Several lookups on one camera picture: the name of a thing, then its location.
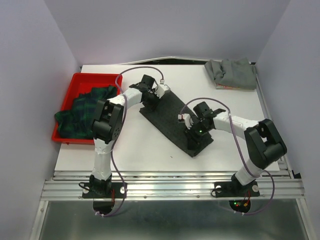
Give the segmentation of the grey dotted skirt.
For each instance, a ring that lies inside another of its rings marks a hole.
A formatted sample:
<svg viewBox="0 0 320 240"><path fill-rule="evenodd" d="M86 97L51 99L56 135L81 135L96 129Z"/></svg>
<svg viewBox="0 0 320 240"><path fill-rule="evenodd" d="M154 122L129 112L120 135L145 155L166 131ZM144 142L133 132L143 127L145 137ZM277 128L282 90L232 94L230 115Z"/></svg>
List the grey dotted skirt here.
<svg viewBox="0 0 320 240"><path fill-rule="evenodd" d="M196 150L188 150L187 135L185 132L187 128L184 123L178 122L178 114L181 110L183 110L184 113L190 114L192 120L196 122L197 116L171 91L161 98L159 104L154 110L142 107L139 112L174 145L190 157L195 157L214 140L212 137L207 137L206 147L200 147Z"/></svg>

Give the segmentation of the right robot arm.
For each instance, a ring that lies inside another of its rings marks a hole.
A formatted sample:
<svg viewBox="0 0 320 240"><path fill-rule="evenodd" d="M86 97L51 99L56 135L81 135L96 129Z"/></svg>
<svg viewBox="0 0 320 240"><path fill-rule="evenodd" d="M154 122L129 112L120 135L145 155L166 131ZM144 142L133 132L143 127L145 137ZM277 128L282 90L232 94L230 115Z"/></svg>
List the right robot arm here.
<svg viewBox="0 0 320 240"><path fill-rule="evenodd" d="M234 116L228 107L212 110L206 102L197 104L193 111L197 121L188 113L180 113L178 121L186 126L186 133L195 146L211 130L220 130L233 135L243 167L223 186L222 192L242 195L261 173L279 160L288 149L274 122L268 118L257 121Z"/></svg>

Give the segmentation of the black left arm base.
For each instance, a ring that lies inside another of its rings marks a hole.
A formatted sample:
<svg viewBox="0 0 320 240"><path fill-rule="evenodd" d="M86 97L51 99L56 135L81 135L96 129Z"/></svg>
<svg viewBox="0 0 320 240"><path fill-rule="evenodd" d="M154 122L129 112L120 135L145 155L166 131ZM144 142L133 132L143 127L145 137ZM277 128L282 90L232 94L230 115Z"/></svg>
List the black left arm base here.
<svg viewBox="0 0 320 240"><path fill-rule="evenodd" d="M83 199L121 199L126 198L125 187L122 182L112 182L105 189L94 190L89 182L80 182Z"/></svg>

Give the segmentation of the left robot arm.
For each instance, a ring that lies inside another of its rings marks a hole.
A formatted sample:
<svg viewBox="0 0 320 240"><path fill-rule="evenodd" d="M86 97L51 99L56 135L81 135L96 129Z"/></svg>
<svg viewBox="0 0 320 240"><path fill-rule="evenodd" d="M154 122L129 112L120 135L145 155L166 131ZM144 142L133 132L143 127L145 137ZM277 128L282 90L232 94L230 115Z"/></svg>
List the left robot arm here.
<svg viewBox="0 0 320 240"><path fill-rule="evenodd" d="M155 83L154 78L143 75L140 82L130 85L116 97L97 102L91 124L94 165L88 189L100 197L106 197L111 193L111 153L123 128L127 110L140 103L154 108L170 91L163 79L153 87Z"/></svg>

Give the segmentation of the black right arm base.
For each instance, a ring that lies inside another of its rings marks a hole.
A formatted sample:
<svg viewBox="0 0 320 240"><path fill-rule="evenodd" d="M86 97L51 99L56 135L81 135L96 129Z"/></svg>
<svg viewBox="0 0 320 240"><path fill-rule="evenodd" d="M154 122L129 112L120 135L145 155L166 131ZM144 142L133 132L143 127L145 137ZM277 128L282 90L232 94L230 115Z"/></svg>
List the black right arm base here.
<svg viewBox="0 0 320 240"><path fill-rule="evenodd" d="M260 189L256 181L247 185L235 181L218 181L213 183L210 194L214 198L259 197Z"/></svg>

